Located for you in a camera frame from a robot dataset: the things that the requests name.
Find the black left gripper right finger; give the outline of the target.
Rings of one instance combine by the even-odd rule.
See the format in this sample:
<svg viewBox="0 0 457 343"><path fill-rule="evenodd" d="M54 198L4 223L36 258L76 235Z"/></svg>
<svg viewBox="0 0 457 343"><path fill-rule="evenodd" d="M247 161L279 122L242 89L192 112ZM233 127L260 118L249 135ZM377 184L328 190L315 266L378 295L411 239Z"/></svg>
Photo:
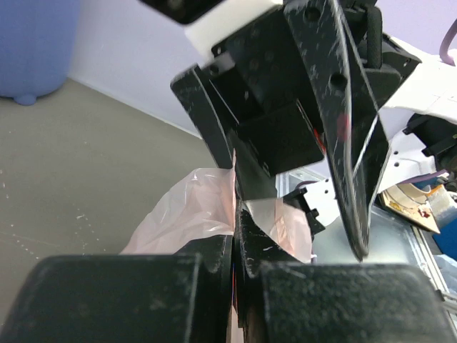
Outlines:
<svg viewBox="0 0 457 343"><path fill-rule="evenodd" d="M304 264L242 209L236 311L246 342L454 342L426 275L407 264Z"/></svg>

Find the pink plastic trash bag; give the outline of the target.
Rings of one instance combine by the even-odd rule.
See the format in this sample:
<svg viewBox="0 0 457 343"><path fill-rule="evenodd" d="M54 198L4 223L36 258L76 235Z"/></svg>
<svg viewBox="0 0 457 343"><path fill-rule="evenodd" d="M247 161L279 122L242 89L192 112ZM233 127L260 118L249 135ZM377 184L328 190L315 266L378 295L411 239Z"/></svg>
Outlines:
<svg viewBox="0 0 457 343"><path fill-rule="evenodd" d="M137 226L122 254L173 254L193 240L233 238L234 169L198 168L172 186ZM280 199L248 202L255 224L300 262L312 255L305 214Z"/></svg>

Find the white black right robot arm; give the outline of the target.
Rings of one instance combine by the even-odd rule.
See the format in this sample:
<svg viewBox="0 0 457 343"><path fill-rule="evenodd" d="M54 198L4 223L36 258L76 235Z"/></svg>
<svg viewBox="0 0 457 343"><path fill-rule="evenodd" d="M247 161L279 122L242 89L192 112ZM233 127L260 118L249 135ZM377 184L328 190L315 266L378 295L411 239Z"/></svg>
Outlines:
<svg viewBox="0 0 457 343"><path fill-rule="evenodd" d="M244 201L326 161L295 200L368 255L384 189L456 170L456 69L383 32L374 1L167 1L203 56L171 89Z"/></svg>

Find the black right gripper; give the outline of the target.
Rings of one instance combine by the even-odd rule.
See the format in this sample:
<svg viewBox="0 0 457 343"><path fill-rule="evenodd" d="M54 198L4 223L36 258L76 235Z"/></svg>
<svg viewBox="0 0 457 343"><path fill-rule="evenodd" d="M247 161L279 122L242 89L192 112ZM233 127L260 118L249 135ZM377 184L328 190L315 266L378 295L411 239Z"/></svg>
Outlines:
<svg viewBox="0 0 457 343"><path fill-rule="evenodd" d="M171 90L217 167L235 170L238 198L277 197L266 171L322 161L324 132L344 229L363 260L390 146L339 2L285 1L211 51L234 63L214 77L219 93L198 65L176 76Z"/></svg>

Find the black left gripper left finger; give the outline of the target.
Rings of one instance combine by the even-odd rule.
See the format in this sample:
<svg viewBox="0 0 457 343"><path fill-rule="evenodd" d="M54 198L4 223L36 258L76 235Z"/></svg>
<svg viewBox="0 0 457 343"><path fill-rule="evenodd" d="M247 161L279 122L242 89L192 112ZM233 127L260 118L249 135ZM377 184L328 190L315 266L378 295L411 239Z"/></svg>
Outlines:
<svg viewBox="0 0 457 343"><path fill-rule="evenodd" d="M174 254L56 256L29 273L3 342L224 342L232 237Z"/></svg>

